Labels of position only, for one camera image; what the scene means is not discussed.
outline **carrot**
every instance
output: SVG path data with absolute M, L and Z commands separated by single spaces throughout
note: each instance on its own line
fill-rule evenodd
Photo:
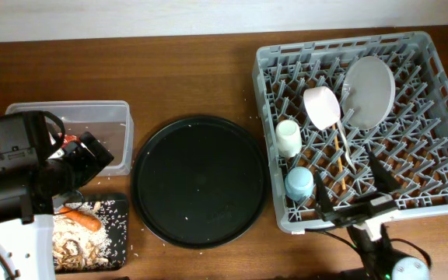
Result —
M 63 212 L 68 212 L 70 210 L 71 209 L 69 207 L 64 206 L 60 209 L 59 212 L 63 213 Z M 84 226 L 85 228 L 87 228 L 93 232 L 97 232 L 98 230 L 101 229 L 101 221 L 99 219 L 96 219 L 93 216 L 83 214 L 76 210 L 70 211 L 64 215 L 65 215 L 65 217 L 71 219 L 74 222 L 78 222 L 81 226 Z

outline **brown wood surface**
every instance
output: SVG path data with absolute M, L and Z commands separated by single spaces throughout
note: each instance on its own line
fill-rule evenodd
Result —
M 0 115 L 18 102 L 126 100 L 135 123 L 135 154 L 162 126 L 192 114 L 228 118 L 253 133 L 264 147 L 251 79 L 259 47 L 410 30 L 430 33 L 448 76 L 448 26 L 0 44 Z M 129 177 L 96 178 L 83 190 L 129 195 Z M 410 240 L 431 254 L 434 279 L 448 278 L 448 216 L 388 226 L 391 237 Z M 57 279 L 126 275 L 131 279 L 318 279 L 323 273 L 362 265 L 337 240 L 315 233 L 283 233 L 276 225 L 271 199 L 247 233 L 211 250 L 163 246 L 162 240 L 143 228 L 131 208 L 128 242 L 133 250 L 128 251 L 120 271 Z M 343 229 L 334 232 L 348 237 Z M 405 246 L 397 247 L 417 255 Z

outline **white backdrop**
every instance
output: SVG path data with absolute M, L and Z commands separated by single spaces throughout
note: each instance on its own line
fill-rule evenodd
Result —
M 448 0 L 0 0 L 0 41 L 448 24 Z

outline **gray dish rack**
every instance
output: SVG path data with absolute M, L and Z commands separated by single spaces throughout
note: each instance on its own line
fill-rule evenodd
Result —
M 318 131 L 303 107 L 303 91 L 327 86 L 340 104 L 348 91 L 344 78 L 359 58 L 375 56 L 392 70 L 395 101 L 389 116 L 370 130 L 347 123 L 342 116 L 353 173 L 343 158 L 343 146 L 334 148 L 338 131 Z M 448 79 L 431 37 L 424 32 L 324 40 L 261 47 L 254 63 L 255 98 L 268 149 L 272 195 L 278 226 L 287 233 L 332 226 L 314 213 L 313 200 L 299 206 L 285 196 L 284 178 L 295 166 L 318 171 L 335 208 L 347 207 L 358 196 L 374 191 L 365 147 L 401 183 L 393 193 L 401 210 L 397 219 L 448 214 Z M 301 129 L 302 152 L 294 158 L 278 155 L 275 125 L 296 121 Z M 343 171 L 337 167 L 342 158 Z M 344 178 L 346 190 L 341 188 Z

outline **black circular mat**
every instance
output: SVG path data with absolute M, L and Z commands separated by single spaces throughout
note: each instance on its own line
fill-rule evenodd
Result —
M 133 168 L 136 212 L 159 238 L 186 248 L 236 239 L 260 215 L 268 168 L 254 138 L 231 121 L 191 117 L 157 132 Z

